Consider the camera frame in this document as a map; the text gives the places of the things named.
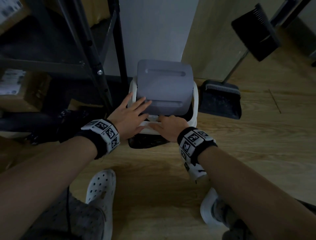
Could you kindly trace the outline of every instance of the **cardboard box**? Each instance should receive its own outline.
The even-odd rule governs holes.
[[[90,27],[111,16],[107,0],[81,1]],[[44,4],[49,9],[63,15],[55,0],[44,0]]]
[[[39,112],[49,82],[50,77],[46,73],[1,70],[0,109],[8,112]]]
[[[24,0],[0,1],[0,35],[30,14]]]

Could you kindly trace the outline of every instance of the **finger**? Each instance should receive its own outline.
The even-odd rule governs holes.
[[[146,126],[139,126],[135,129],[134,131],[134,136],[138,133],[140,133],[144,128],[146,128]]]
[[[142,97],[142,98],[139,99],[138,101],[134,102],[133,105],[130,107],[130,109],[135,110],[135,109],[138,108],[145,100],[146,100],[146,98],[145,98],[145,97]]]
[[[132,98],[132,96],[133,96],[133,92],[130,92],[130,93],[124,98],[124,100],[122,101],[120,107],[124,107],[124,108],[125,108],[125,107],[127,106],[127,104],[128,104],[128,101]]]
[[[143,112],[143,111],[145,111],[145,109],[148,108],[148,106],[149,106],[151,103],[152,103],[152,101],[150,100],[150,101],[144,103],[143,105],[139,106],[139,107],[136,109],[136,111],[138,112],[138,114],[141,113],[141,112]]]
[[[165,118],[167,118],[166,116],[163,116],[163,115],[160,115],[158,118],[157,118],[157,121],[158,122],[162,122],[162,120],[164,120]]]
[[[153,130],[156,130],[157,132],[159,132],[161,135],[163,128],[159,124],[150,123],[148,124],[148,126],[150,126]]]
[[[146,118],[148,118],[149,114],[148,113],[145,113],[143,115],[140,115],[139,116],[139,120],[142,122],[142,121],[145,121]]]

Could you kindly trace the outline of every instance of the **gray pants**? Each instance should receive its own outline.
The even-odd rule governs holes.
[[[66,235],[66,197],[67,190],[36,219],[21,239],[69,239]],[[71,232],[77,239],[102,239],[104,218],[99,209],[79,201],[69,193],[69,212]]]

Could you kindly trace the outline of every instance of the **right hand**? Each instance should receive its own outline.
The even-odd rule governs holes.
[[[189,127],[184,118],[174,115],[170,117],[159,116],[158,122],[161,122],[161,126],[154,123],[150,123],[149,126],[170,142],[177,142],[179,134]]]

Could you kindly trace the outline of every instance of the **forearm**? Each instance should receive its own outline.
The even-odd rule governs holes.
[[[316,217],[236,158],[209,147],[198,161],[257,239],[316,239]]]
[[[0,232],[18,239],[97,155],[95,145],[74,137],[0,175]]]

